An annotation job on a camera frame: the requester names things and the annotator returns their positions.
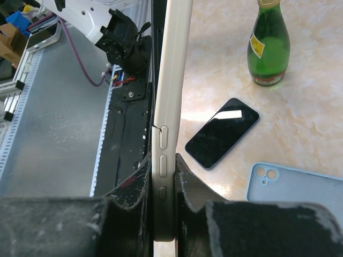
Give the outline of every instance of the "cardboard box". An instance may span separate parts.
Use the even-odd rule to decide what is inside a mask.
[[[18,65],[25,50],[27,37],[11,23],[0,26],[0,56]]]

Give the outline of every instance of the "yellow label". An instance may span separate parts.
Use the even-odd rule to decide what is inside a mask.
[[[259,41],[257,37],[255,37],[254,33],[251,36],[250,45],[253,52],[257,55],[258,58],[261,59],[265,44]]]

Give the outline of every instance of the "red wire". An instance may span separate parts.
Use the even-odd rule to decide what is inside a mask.
[[[134,81],[136,78],[135,77],[129,77],[126,80],[122,80],[122,81],[118,81],[118,82],[114,82],[113,86],[116,87],[118,85],[120,85],[121,83],[127,83],[129,81]]]

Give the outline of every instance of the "beige marble surface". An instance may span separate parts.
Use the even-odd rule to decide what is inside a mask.
[[[229,200],[245,200],[259,161],[343,177],[343,1],[282,0],[281,9],[289,67],[281,83],[263,88],[251,81],[247,65],[257,1],[194,0],[177,152]],[[257,110],[260,122],[205,171],[184,146],[232,97]],[[158,244],[156,256],[173,256],[170,247]]]

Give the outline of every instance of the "light blue phone case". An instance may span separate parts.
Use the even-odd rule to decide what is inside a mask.
[[[330,210],[343,228],[343,178],[258,162],[251,169],[247,200],[318,203]]]

